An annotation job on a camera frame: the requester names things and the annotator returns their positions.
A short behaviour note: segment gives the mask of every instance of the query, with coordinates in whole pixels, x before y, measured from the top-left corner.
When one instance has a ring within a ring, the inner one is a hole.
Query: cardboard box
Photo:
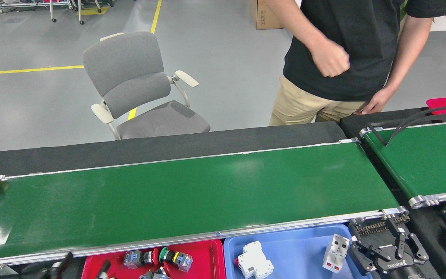
[[[257,30],[283,28],[265,0],[249,0],[249,10]]]

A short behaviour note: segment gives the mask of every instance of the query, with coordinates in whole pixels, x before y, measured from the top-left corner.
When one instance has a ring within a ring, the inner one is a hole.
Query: man
[[[266,0],[293,35],[269,125],[339,121],[383,109],[446,0]]]

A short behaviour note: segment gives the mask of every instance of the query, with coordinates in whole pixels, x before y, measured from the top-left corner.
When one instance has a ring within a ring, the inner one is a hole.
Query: hand
[[[313,61],[323,76],[338,76],[350,68],[349,55],[342,46],[327,38],[319,39],[309,47]]]
[[[376,94],[374,94],[371,101],[364,107],[361,112],[354,112],[354,114],[361,115],[380,112],[386,106],[386,103],[390,100],[394,93],[395,90],[384,87],[383,89],[376,92]]]

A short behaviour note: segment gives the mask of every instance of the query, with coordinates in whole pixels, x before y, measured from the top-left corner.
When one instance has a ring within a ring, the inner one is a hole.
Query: chair armrest
[[[199,83],[193,77],[189,76],[184,71],[178,70],[175,72],[175,75],[177,75],[182,81],[187,83],[190,87],[196,87],[197,85],[199,85]]]
[[[120,33],[117,33],[117,34],[113,34],[113,35],[109,35],[109,36],[106,36],[106,37],[102,37],[101,39],[99,39],[99,41],[102,42],[102,41],[104,41],[106,39],[109,39],[109,38],[112,38],[112,37],[115,37],[115,36],[118,36],[118,35],[123,35],[123,33],[120,32]]]
[[[94,104],[91,106],[92,112],[101,120],[104,124],[110,124],[114,118],[111,113],[100,104]]]

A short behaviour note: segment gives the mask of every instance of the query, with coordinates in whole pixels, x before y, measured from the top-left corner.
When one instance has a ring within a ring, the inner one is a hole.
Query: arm
[[[319,31],[299,9],[294,0],[266,0],[273,14],[312,54],[323,76],[338,76],[350,68],[349,56],[337,43]]]
[[[415,18],[409,15],[405,18],[400,38],[398,40],[397,53],[386,85],[379,90],[364,107],[362,113],[369,114],[380,112],[390,98],[395,94],[407,72],[412,67],[430,34],[433,18]]]

